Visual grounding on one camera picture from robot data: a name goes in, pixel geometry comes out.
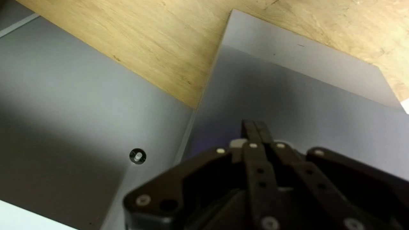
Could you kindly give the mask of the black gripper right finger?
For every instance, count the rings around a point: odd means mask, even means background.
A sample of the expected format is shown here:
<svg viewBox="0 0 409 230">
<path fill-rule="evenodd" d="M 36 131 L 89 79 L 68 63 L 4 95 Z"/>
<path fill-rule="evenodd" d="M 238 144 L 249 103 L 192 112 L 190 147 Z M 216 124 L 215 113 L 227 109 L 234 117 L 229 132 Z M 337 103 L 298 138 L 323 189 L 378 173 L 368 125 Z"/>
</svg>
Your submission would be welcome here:
<svg viewBox="0 0 409 230">
<path fill-rule="evenodd" d="M 255 136 L 264 144 L 280 187 L 289 187 L 314 219 L 314 227 L 409 230 L 409 181 L 327 148 L 305 155 L 275 141 L 263 122 Z"/>
</svg>

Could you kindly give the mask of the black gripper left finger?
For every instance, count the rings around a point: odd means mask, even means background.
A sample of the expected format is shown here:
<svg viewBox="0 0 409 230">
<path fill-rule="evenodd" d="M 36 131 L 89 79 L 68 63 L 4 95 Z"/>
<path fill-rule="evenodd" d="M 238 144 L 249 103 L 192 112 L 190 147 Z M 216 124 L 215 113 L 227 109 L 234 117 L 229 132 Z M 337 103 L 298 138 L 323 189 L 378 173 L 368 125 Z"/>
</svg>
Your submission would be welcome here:
<svg viewBox="0 0 409 230">
<path fill-rule="evenodd" d="M 126 193 L 125 230 L 281 230 L 286 216 L 270 130 L 244 121 L 241 138 L 236 147 L 212 147 Z"/>
</svg>

